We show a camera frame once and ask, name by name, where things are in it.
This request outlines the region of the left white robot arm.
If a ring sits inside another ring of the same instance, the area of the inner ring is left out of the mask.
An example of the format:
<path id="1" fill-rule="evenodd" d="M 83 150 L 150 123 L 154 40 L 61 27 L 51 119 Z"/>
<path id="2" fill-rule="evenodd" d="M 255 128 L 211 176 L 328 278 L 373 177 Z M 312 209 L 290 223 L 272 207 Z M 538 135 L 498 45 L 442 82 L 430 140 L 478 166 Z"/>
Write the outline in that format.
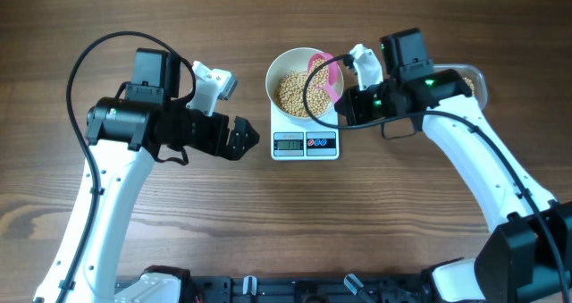
<path id="1" fill-rule="evenodd" d="M 239 160 L 259 141 L 248 120 L 235 126 L 215 111 L 236 88 L 232 73 L 191 64 L 193 87 L 179 96 L 178 55 L 140 48 L 132 77 L 115 97 L 103 97 L 88 111 L 84 176 L 55 261 L 38 286 L 37 302 L 198 302 L 187 269 L 151 265 L 134 284 L 116 289 L 119 256 L 140 190 L 159 162 L 161 147 L 186 149 Z"/>

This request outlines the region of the pink plastic scoop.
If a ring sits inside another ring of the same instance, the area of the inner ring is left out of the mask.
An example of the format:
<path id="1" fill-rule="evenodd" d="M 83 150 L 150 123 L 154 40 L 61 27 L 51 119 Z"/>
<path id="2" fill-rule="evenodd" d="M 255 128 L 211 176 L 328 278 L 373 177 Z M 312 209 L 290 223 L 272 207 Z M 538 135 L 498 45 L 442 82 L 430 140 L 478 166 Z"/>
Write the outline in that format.
<path id="1" fill-rule="evenodd" d="M 333 56 L 328 53 L 315 53 L 313 54 L 307 65 L 307 74 L 310 75 L 316 68 L 323 63 L 333 59 Z M 339 93 L 333 87 L 339 78 L 339 70 L 335 63 L 330 63 L 320 69 L 315 77 L 310 81 L 310 87 L 315 90 L 322 90 L 327 94 L 333 103 L 337 102 L 340 98 Z"/>

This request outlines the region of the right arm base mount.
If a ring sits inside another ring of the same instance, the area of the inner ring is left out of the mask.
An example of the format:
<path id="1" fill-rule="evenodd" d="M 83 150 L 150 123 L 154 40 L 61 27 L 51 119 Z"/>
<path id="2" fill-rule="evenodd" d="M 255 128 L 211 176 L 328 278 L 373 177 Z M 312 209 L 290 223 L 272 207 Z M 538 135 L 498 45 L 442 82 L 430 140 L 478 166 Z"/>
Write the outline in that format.
<path id="1" fill-rule="evenodd" d="M 426 268 L 422 273 L 424 283 L 431 291 L 430 302 L 460 303 L 485 302 L 475 276 L 474 258 L 457 258 Z"/>

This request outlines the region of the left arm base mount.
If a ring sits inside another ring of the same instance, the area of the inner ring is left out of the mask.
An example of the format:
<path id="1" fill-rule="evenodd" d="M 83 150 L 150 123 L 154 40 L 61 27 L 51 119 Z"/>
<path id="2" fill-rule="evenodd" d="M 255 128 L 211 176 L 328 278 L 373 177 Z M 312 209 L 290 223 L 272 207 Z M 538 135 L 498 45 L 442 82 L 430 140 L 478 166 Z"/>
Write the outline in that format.
<path id="1" fill-rule="evenodd" d="M 151 265 L 139 279 L 114 296 L 121 303 L 195 303 L 199 289 L 188 269 Z"/>

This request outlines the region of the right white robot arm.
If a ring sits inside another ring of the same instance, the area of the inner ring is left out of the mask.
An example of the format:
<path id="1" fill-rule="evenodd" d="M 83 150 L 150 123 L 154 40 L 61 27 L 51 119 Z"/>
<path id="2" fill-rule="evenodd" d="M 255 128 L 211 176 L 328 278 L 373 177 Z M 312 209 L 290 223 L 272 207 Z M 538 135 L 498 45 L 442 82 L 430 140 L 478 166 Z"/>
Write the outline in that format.
<path id="1" fill-rule="evenodd" d="M 449 158 L 481 208 L 490 236 L 474 258 L 436 266 L 442 302 L 571 299 L 571 206 L 536 182 L 487 122 L 475 90 L 453 68 L 435 66 L 418 29 L 356 45 L 344 64 L 358 84 L 336 103 L 351 129 L 409 119 Z"/>

